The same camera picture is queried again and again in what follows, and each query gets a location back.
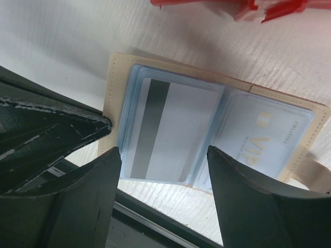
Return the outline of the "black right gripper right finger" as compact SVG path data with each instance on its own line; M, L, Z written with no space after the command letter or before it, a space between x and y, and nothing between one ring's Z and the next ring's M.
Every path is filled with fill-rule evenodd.
M330 247L330 196L262 174L209 146L224 247Z

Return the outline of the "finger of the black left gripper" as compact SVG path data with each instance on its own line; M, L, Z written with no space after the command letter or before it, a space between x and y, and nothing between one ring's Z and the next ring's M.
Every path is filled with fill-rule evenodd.
M100 112L1 98L1 192L16 191L72 152L111 133Z

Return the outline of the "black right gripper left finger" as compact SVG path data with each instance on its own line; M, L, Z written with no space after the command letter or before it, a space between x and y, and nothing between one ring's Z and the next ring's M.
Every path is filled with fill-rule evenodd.
M121 165L113 147L26 192L1 194L1 247L105 247Z

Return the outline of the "white magnetic stripe card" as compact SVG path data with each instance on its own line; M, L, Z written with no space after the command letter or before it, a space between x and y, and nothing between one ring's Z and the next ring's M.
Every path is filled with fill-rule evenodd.
M223 87L211 90L144 79L127 154L130 177L186 181L222 93Z

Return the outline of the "beige leather card holder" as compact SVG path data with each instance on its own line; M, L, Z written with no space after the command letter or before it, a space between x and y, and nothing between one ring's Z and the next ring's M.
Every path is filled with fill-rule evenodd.
M112 131L98 144L116 146L122 179L212 191L207 148L282 182L303 176L307 152L330 108L192 66L129 54L110 58L103 114Z

